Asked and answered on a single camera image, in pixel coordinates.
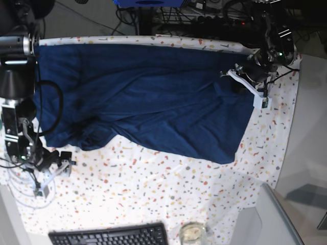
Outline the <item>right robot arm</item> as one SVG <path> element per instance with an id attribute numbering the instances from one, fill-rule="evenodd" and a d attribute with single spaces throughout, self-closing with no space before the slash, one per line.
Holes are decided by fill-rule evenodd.
<path id="1" fill-rule="evenodd" d="M 57 175 L 74 162 L 70 152 L 49 152 L 40 137 L 52 132 L 59 124 L 63 110 L 63 94 L 53 82 L 43 81 L 39 71 L 39 20 L 53 9 L 54 1 L 1 1 L 1 98 L 2 122 L 5 129 L 5 150 L 14 167 L 45 172 L 52 164 Z M 42 85 L 56 89 L 59 112 L 53 125 L 44 132 L 34 131 L 36 106 L 32 96 Z"/>

